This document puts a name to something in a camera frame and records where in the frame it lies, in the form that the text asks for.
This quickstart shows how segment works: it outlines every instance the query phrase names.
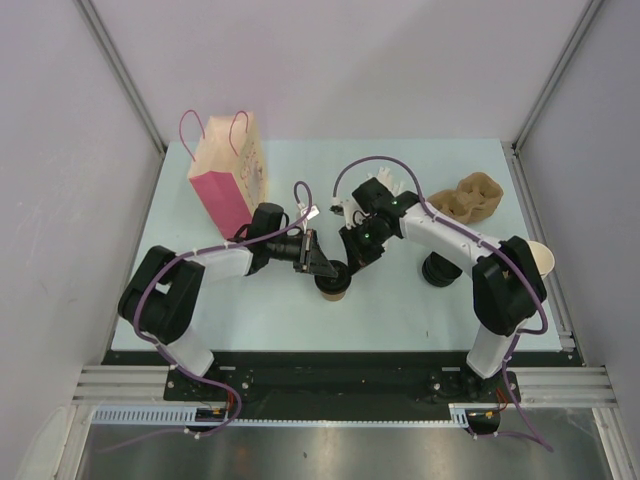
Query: white wall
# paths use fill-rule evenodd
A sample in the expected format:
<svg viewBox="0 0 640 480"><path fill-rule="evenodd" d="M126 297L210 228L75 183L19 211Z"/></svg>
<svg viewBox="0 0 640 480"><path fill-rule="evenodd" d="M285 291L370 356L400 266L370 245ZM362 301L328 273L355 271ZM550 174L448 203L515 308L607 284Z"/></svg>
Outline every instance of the white wall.
<svg viewBox="0 0 640 480"><path fill-rule="evenodd" d="M640 446L640 3L605 4L523 164L590 362Z"/></svg>
<svg viewBox="0 0 640 480"><path fill-rule="evenodd" d="M0 16L0 477L115 314L160 164L73 2Z"/></svg>
<svg viewBox="0 0 640 480"><path fill-rule="evenodd" d="M188 108L269 138L513 140L586 0L95 4L165 141Z"/></svg>

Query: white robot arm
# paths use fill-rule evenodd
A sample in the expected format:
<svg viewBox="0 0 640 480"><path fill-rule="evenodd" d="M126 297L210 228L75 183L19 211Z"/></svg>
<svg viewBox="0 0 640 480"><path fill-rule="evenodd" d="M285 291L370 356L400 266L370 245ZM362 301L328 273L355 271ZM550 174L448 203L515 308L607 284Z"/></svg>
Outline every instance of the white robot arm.
<svg viewBox="0 0 640 480"><path fill-rule="evenodd" d="M314 208L311 207L311 215L307 218L315 214ZM301 212L304 211L306 207L301 206ZM251 224L243 226L231 241L238 243L277 232L283 217L285 213L279 205L261 203ZM206 282L252 275L271 259L289 261L294 271L299 273L326 277L338 275L320 249L315 230L307 229L303 224L297 233L293 233L285 232L248 247L236 245L193 257L192 260L180 260L147 298L140 316L140 329L164 345L179 365L196 375L204 375L213 363L213 354L193 332L190 323L205 267L208 267ZM118 314L122 318L133 324L143 292L158 272L175 258L175 252L161 246L147 252L118 303Z"/></svg>
<svg viewBox="0 0 640 480"><path fill-rule="evenodd" d="M533 300L516 275L489 248L435 221L424 211L415 193L395 194L384 183L370 178L347 202L352 209L362 212L355 222L345 215L346 225L340 229L349 273L355 275L380 258L392 236L432 250L423 265L425 279L432 285L445 287L466 273L473 281L474 311L481 323L467 364L480 378L492 377L500 369L516 331L536 312ZM332 211L343 214L341 205L334 201ZM447 221L469 231L454 220ZM501 241L478 232L473 234L509 257L525 275L538 299L541 302L546 299L542 278L525 240L512 237Z"/></svg>

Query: table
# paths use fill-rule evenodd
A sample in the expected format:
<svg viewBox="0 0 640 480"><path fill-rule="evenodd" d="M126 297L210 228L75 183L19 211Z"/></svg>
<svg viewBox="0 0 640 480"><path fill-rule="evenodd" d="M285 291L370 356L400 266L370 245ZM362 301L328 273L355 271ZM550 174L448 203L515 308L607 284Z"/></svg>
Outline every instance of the table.
<svg viewBox="0 0 640 480"><path fill-rule="evenodd" d="M295 216L292 188L306 181L321 214L310 228L330 259L346 263L338 235L343 218L329 212L333 183L348 163L368 155L388 155L414 169L425 195L455 188L467 175L482 171L496 180L504 197L495 214L473 227L483 233L527 238L527 231L502 146L495 139L274 140L263 142L269 175L269 201ZM146 221L134 268L149 248L163 245L184 252L222 243L191 184L189 155L179 142L169 146ZM412 189L399 167L370 162L351 170L339 196L347 197L381 166ZM203 285L192 325L212 350L224 351L450 351L469 350L479 321L473 312L471 281L462 276L438 289L420 274L428 248L391 239L382 259L358 272L339 302L319 294L313 278L296 274L291 264L271 261L258 274ZM525 335L520 351L559 351L555 322L548 302L549 331ZM537 327L536 314L529 325ZM112 350L150 350L128 322L119 319Z"/></svg>

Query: pink paper bag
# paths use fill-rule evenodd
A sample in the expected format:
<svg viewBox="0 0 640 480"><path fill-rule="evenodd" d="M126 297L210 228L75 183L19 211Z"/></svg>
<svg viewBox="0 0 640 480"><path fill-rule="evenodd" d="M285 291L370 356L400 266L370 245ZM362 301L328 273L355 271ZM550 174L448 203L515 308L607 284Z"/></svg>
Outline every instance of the pink paper bag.
<svg viewBox="0 0 640 480"><path fill-rule="evenodd" d="M254 114L210 117L188 178L224 238L251 223L256 207L267 198L266 162Z"/></svg>

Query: paper bag handle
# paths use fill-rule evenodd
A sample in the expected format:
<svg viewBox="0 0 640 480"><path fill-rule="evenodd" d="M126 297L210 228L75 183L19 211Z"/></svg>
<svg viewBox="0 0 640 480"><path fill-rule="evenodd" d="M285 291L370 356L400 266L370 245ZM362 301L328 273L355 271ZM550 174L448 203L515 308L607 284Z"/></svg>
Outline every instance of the paper bag handle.
<svg viewBox="0 0 640 480"><path fill-rule="evenodd" d="M236 147L233 146L233 142L231 141L231 131L233 130L233 124L236 123L236 120L238 119L238 115L240 115L241 113L244 114L245 117L247 117L247 123L244 126L244 133L247 133L249 131L249 115L244 110L238 110L236 112L236 116L233 117L233 121L231 122L231 126L229 127L229 145L231 145L231 148L233 149L233 153L236 154L236 157L238 156L238 151L236 150Z"/></svg>
<svg viewBox="0 0 640 480"><path fill-rule="evenodd" d="M191 159L195 162L196 157L193 154L193 152L189 150L189 147L187 147L187 144L184 141L184 137L182 136L182 121L184 120L184 117L186 117L188 113L193 113L198 119L198 123L200 124L200 130L202 130L202 138L204 138L204 127L202 126L202 120L200 120L200 116L198 115L198 112L196 112L195 110L190 109L182 114L182 118L180 119L180 126L178 127L178 133L180 134L180 141L182 142L182 146L185 148L185 150L189 152L189 155L191 155Z"/></svg>

